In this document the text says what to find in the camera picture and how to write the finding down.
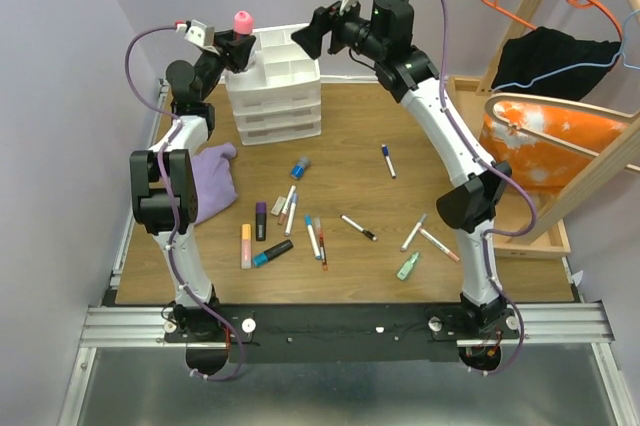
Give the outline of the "pink cap pencil tube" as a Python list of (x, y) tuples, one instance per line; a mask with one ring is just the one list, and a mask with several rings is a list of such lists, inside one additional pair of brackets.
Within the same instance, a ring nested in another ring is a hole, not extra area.
[(233, 36), (235, 40), (247, 38), (252, 35), (254, 29), (253, 16), (244, 10), (238, 11), (234, 16)]

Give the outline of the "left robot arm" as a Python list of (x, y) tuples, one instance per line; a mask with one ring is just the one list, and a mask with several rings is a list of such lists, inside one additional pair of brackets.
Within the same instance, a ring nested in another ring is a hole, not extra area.
[(155, 27), (136, 35), (127, 46), (124, 72), (140, 102), (171, 119), (171, 126), (154, 146), (130, 155), (130, 185), (134, 220), (143, 225), (161, 247), (175, 287), (175, 303), (193, 310), (187, 328), (201, 341), (214, 339), (222, 326), (215, 288), (204, 271), (194, 226), (198, 198), (191, 155), (210, 139), (215, 128), (215, 108), (207, 101), (222, 73), (247, 68), (256, 42), (252, 34), (232, 30), (217, 32), (211, 43), (200, 47), (198, 60), (172, 62), (166, 70), (173, 100), (169, 109), (142, 98), (134, 85), (130, 57), (136, 43), (156, 32), (171, 31), (179, 24)]

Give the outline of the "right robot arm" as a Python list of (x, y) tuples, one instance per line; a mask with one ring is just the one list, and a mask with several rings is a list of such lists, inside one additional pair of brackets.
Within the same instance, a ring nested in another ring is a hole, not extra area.
[(292, 40), (312, 59), (345, 48), (370, 59), (379, 84), (417, 121), (437, 151), (452, 184), (436, 201), (444, 223), (454, 230), (463, 266), (460, 304), (462, 330), (480, 338), (493, 330), (507, 309), (497, 277), (493, 238), (496, 206), (511, 169), (498, 163), (473, 139), (454, 108), (439, 73), (413, 43), (414, 9), (409, 0), (373, 0), (370, 18), (354, 5), (318, 7), (308, 26)]

